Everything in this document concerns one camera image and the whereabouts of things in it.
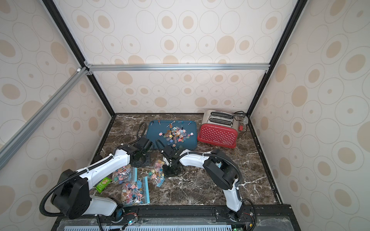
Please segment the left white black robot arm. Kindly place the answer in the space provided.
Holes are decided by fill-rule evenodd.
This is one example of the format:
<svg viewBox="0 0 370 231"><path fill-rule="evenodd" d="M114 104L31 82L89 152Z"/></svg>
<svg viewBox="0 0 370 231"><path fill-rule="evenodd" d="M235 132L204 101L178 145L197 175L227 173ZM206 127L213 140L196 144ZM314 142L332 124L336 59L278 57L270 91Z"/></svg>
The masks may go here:
<svg viewBox="0 0 370 231"><path fill-rule="evenodd" d="M85 215L103 215L113 221L123 217L123 205L112 198L90 195L90 190L119 168L141 167L150 158L153 143L140 137L135 142L116 147L113 153L77 171L65 170L58 183L42 198L39 211L46 217L77 219Z"/></svg>

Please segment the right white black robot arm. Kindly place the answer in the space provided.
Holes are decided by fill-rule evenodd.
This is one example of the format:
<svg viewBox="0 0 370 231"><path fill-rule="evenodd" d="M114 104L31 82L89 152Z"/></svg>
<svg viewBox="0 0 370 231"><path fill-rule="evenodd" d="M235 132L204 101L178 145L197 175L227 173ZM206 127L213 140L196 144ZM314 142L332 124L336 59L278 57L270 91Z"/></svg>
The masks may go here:
<svg viewBox="0 0 370 231"><path fill-rule="evenodd" d="M165 176L174 176L186 166L202 168L223 190L227 208L234 213L241 211L243 202L239 185L243 180L242 173L238 165L222 150L214 149L201 153L189 149L175 150L166 146L161 149L161 154L165 162L162 167Z"/></svg>

